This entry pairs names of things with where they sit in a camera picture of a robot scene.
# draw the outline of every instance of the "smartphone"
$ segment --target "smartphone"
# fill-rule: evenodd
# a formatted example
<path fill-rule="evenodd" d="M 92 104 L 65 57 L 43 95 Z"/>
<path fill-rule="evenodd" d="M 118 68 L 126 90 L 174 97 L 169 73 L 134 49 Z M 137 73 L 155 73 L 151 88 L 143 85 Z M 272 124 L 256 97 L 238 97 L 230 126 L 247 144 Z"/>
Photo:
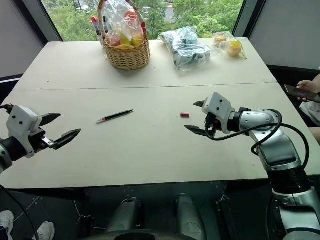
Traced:
<path fill-rule="evenodd" d="M 310 101 L 316 102 L 320 104 L 320 96 L 317 93 L 313 93 L 301 88 L 296 88 L 295 86 L 284 85 L 284 90 L 288 95 L 298 97 L 298 98 L 306 98 Z"/>

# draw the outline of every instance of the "hand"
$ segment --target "hand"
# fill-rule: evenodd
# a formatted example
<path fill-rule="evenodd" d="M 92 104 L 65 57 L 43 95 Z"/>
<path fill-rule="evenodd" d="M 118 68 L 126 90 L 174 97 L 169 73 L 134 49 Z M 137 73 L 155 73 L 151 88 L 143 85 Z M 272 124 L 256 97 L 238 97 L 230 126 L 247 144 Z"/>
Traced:
<path fill-rule="evenodd" d="M 320 86 L 314 81 L 310 81 L 310 80 L 303 80 L 298 82 L 297 88 L 304 89 L 315 94 L 320 92 Z M 298 97 L 298 100 L 303 102 L 310 102 L 310 100 L 306 99 L 305 97 L 303 98 Z"/>

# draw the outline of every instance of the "black pen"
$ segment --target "black pen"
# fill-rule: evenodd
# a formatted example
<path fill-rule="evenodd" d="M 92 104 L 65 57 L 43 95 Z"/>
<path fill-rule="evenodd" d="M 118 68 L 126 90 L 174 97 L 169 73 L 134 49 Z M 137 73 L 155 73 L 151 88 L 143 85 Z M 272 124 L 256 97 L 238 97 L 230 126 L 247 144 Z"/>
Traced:
<path fill-rule="evenodd" d="M 133 111 L 133 109 L 127 110 L 127 111 L 122 111 L 122 112 L 119 112 L 119 113 L 116 113 L 116 114 L 113 114 L 113 115 L 110 115 L 110 116 L 105 116 L 105 117 L 101 118 L 100 120 L 98 120 L 96 123 L 100 124 L 100 123 L 103 123 L 103 122 L 108 121 L 110 119 L 114 119 L 114 118 L 129 114 L 132 111 Z"/>

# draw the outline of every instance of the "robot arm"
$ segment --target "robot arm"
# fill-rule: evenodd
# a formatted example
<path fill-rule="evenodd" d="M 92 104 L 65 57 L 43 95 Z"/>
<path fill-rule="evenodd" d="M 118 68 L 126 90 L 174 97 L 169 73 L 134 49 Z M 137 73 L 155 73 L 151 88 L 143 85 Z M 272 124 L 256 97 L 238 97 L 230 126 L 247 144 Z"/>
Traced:
<path fill-rule="evenodd" d="M 291 139 L 279 129 L 280 125 L 276 126 L 282 121 L 280 113 L 268 109 L 251 111 L 248 108 L 235 111 L 231 103 L 217 92 L 194 105 L 202 107 L 207 114 L 205 130 L 185 126 L 195 134 L 221 141 L 225 137 L 215 138 L 216 131 L 230 134 L 255 128 L 246 135 L 256 142 L 257 152 L 253 152 L 259 156 L 267 172 L 287 234 L 285 239 L 297 234 L 305 234 L 307 238 L 309 234 L 320 236 L 320 201 Z"/>
<path fill-rule="evenodd" d="M 36 153 L 46 148 L 58 150 L 71 142 L 81 131 L 76 129 L 62 135 L 56 141 L 45 137 L 46 132 L 41 128 L 58 118 L 58 113 L 38 115 L 33 110 L 20 105 L 4 105 L 9 114 L 6 126 L 9 137 L 0 138 L 0 174 L 12 166 L 13 161 L 20 158 L 32 158 Z"/>

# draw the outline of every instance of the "basket handle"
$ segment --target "basket handle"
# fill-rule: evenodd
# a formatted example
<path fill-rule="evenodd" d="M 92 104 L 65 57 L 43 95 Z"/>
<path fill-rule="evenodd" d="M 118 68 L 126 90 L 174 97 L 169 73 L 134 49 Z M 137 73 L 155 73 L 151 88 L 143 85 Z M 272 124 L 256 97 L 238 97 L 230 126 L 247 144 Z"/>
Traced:
<path fill-rule="evenodd" d="M 106 38 L 107 34 L 105 31 L 105 27 L 104 27 L 104 19 L 102 16 L 102 10 L 105 7 L 105 2 L 108 0 L 100 0 L 99 5 L 98 5 L 98 18 L 99 18 L 99 26 L 101 29 L 101 33 L 102 33 L 102 37 L 103 39 Z M 135 13 L 137 14 L 137 16 L 139 17 L 139 22 L 141 23 L 141 28 L 143 30 L 143 35 L 144 38 L 147 39 L 147 29 L 146 29 L 146 23 L 144 21 L 144 19 L 142 18 L 140 12 L 138 11 L 136 5 L 131 1 L 131 0 L 125 0 L 128 4 L 130 4 L 133 7 L 133 10 L 135 11 Z"/>

